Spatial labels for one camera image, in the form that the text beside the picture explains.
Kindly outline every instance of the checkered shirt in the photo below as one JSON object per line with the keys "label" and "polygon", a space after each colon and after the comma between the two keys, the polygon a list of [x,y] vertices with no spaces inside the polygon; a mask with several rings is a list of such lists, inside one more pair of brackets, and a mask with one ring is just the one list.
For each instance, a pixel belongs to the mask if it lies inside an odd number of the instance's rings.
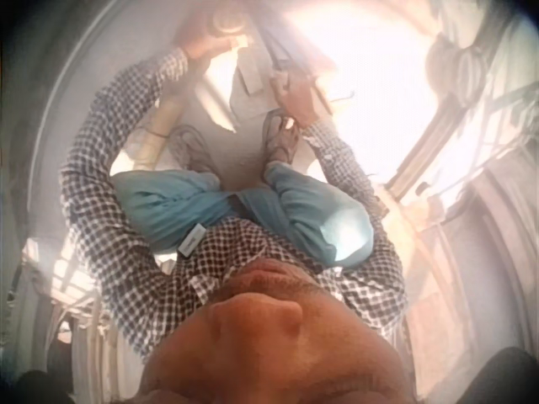
{"label": "checkered shirt", "polygon": [[361,265],[325,268],[287,240],[239,218],[208,229],[189,258],[178,256],[164,274],[147,242],[131,227],[109,179],[128,135],[154,105],[165,80],[177,81],[188,63],[175,49],[126,68],[97,93],[61,169],[61,203],[81,263],[96,278],[105,307],[145,359],[208,295],[256,258],[276,258],[304,268],[369,327],[388,338],[402,319],[406,295],[400,260],[387,239],[376,197],[349,146],[331,122],[304,131],[329,183],[359,200],[374,227],[372,255]]}

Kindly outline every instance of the hand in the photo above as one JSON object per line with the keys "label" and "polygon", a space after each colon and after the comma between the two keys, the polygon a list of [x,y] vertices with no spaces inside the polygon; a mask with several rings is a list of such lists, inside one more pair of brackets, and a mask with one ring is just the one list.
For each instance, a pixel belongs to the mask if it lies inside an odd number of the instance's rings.
{"label": "hand", "polygon": [[215,6],[213,2],[197,5],[197,9],[182,23],[174,36],[173,43],[193,61],[211,59],[231,50],[237,43],[236,38],[216,38],[208,32],[212,5]]}
{"label": "hand", "polygon": [[277,72],[270,79],[277,103],[291,116],[300,128],[305,129],[318,120],[312,102],[311,83],[298,69],[286,74]]}

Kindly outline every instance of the sneaker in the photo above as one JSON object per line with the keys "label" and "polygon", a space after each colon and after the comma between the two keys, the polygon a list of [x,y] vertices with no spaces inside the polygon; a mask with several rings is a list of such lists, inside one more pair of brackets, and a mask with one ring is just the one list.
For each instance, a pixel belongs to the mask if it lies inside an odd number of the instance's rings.
{"label": "sneaker", "polygon": [[169,148],[180,167],[197,173],[213,173],[219,177],[204,137],[193,126],[178,126],[170,135]]}

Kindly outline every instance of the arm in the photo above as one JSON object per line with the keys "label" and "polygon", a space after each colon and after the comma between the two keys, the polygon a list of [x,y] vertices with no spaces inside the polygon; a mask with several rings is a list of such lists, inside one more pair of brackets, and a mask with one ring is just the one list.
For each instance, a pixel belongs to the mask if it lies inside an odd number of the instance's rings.
{"label": "arm", "polygon": [[80,260],[119,329],[143,354],[154,339],[152,322],[166,279],[120,208],[109,170],[164,80],[178,80],[186,70],[187,59],[177,49],[118,74],[98,92],[60,173],[63,213]]}
{"label": "arm", "polygon": [[371,328],[388,337],[403,316],[407,298],[402,265],[383,229],[371,182],[352,149],[339,138],[333,122],[318,118],[311,83],[304,75],[292,71],[286,79],[277,76],[272,86],[279,104],[303,129],[328,182],[361,202],[369,214],[374,230],[373,250],[357,268],[343,271],[343,295],[348,306],[359,312]]}

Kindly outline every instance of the man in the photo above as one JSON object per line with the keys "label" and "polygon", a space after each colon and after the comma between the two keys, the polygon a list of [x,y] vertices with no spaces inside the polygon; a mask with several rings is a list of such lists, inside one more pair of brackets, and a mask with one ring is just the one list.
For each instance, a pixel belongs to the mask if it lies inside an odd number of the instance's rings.
{"label": "man", "polygon": [[[361,263],[339,273],[256,220],[230,215],[166,275],[122,210],[110,166],[163,82],[228,47],[206,26],[191,19],[170,53],[125,69],[101,90],[61,170],[79,257],[145,361],[128,402],[409,402],[399,357],[384,339],[406,303],[401,265],[368,178],[333,125],[316,115],[305,80],[276,83],[276,97],[328,182],[365,206],[374,236]],[[290,154],[287,139],[269,145],[274,160]]]}

